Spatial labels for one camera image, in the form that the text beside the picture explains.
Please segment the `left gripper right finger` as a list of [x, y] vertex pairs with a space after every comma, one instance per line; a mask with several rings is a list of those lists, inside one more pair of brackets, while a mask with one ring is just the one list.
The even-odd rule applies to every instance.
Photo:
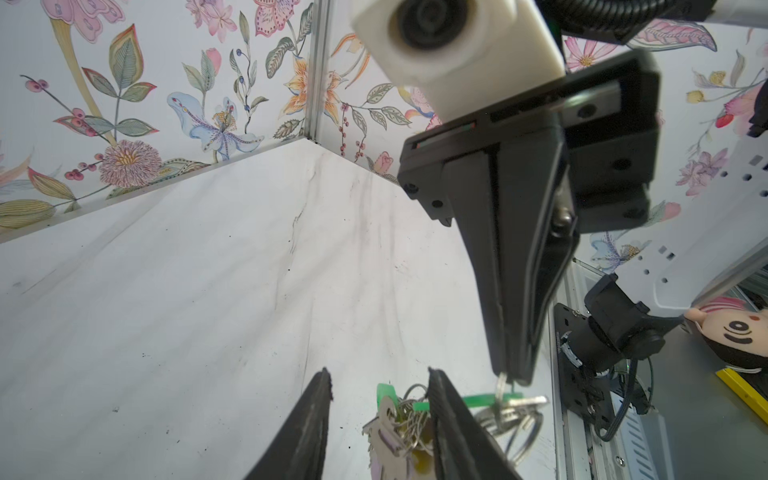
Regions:
[[444, 371], [429, 369], [427, 397], [437, 479], [520, 479], [473, 418]]

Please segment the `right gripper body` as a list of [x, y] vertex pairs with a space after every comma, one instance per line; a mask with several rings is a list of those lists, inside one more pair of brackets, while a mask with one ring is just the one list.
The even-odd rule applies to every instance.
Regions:
[[448, 166], [467, 160], [460, 192], [499, 223], [546, 225], [557, 194], [579, 233], [632, 229], [650, 216], [660, 72], [631, 51], [407, 139], [398, 181], [430, 218], [457, 218]]

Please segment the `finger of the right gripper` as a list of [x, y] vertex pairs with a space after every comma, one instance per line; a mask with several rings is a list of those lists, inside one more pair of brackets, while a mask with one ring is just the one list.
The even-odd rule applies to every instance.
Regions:
[[448, 161], [442, 186], [469, 256], [494, 374], [507, 374], [503, 295], [489, 156], [475, 152]]
[[519, 384], [533, 379], [544, 310], [574, 248], [575, 221], [553, 225], [564, 147], [563, 130], [545, 128], [502, 143], [497, 155], [502, 371]]

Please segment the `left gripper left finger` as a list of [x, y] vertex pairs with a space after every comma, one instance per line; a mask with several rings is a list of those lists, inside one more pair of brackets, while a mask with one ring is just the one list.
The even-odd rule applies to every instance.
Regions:
[[332, 400], [331, 375], [323, 368], [312, 377], [269, 447], [245, 479], [321, 479]]

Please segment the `metal keyring disc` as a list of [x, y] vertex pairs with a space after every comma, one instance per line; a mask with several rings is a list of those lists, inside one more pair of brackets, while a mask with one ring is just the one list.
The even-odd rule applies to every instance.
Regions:
[[[401, 399], [400, 408], [385, 398], [377, 413], [362, 428], [368, 440], [369, 470], [373, 479], [437, 479], [435, 472], [434, 432], [430, 410], [415, 412], [414, 401], [428, 401], [428, 384], [414, 384]], [[504, 401], [506, 376], [500, 375], [490, 407], [470, 409], [473, 418], [491, 437], [502, 459], [516, 472], [536, 442], [544, 423], [545, 396]]]

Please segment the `green key tag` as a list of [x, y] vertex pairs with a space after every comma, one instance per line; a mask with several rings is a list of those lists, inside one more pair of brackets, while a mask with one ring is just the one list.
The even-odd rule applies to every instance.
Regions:
[[[405, 399], [401, 399], [400, 397], [397, 396], [396, 390], [392, 385], [386, 384], [386, 383], [379, 383], [376, 388], [377, 406], [380, 406], [381, 402], [385, 398], [389, 398], [394, 403], [394, 405], [398, 408], [406, 404]], [[521, 398], [522, 398], [522, 395], [518, 393], [507, 393], [503, 396], [504, 401], [518, 400]], [[463, 397], [462, 400], [465, 403], [465, 405], [470, 409], [490, 407], [495, 401], [495, 395], [494, 394], [471, 395], [471, 396]], [[414, 401], [412, 403], [412, 409], [415, 412], [429, 411], [430, 410], [429, 402], [426, 400]]]

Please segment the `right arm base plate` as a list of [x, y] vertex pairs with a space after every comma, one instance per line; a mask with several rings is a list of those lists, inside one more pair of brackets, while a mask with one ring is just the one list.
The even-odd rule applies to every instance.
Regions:
[[563, 406], [593, 427], [599, 439], [607, 442], [618, 433], [632, 400], [627, 397], [619, 408], [611, 396], [614, 367], [629, 362], [623, 396], [638, 383], [640, 359], [627, 348], [616, 347], [591, 317], [558, 303], [553, 309], [557, 339], [560, 399]]

